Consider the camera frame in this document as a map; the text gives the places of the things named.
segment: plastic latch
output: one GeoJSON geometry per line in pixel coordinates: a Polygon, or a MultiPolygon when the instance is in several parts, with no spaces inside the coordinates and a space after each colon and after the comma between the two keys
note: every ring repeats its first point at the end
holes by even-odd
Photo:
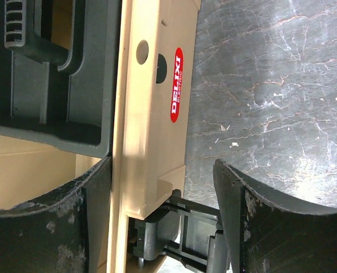
{"type": "Polygon", "coordinates": [[[128,252],[138,257],[140,269],[145,260],[166,255],[193,272],[226,272],[230,260],[220,211],[180,195],[180,191],[174,191],[144,221],[130,218],[128,252]],[[180,227],[179,242],[175,242],[180,227]]]}

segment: marble surface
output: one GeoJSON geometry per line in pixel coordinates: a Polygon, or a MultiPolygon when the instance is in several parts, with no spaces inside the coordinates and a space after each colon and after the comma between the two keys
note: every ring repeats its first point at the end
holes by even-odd
{"type": "Polygon", "coordinates": [[[218,157],[337,208],[337,0],[202,1],[185,198],[217,207],[218,157]]]}

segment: delixi logo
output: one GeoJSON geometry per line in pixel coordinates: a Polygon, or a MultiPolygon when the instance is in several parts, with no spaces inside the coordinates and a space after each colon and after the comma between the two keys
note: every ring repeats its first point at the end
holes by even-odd
{"type": "Polygon", "coordinates": [[[176,122],[180,113],[181,88],[182,88],[182,72],[184,70],[184,54],[182,49],[177,48],[174,56],[174,72],[172,99],[170,103],[170,119],[176,122]]]}

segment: beige plastic panel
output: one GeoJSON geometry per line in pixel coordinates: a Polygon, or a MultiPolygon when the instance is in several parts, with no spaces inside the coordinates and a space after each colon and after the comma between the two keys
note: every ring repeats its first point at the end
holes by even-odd
{"type": "MultiPolygon", "coordinates": [[[[126,253],[128,217],[144,219],[170,196],[173,189],[183,190],[200,2],[122,1],[107,272],[138,272],[136,259],[128,258],[126,253]],[[137,52],[137,48],[144,40],[149,52],[144,64],[139,64],[145,58],[142,56],[144,51],[137,52]],[[170,103],[178,47],[184,54],[184,70],[180,115],[173,123],[170,103]],[[168,67],[162,84],[156,84],[159,53],[166,58],[168,67]]],[[[139,272],[157,272],[163,260],[147,263],[139,272]]]]}
{"type": "Polygon", "coordinates": [[[0,136],[0,209],[10,209],[73,179],[75,165],[75,154],[0,136]]]}

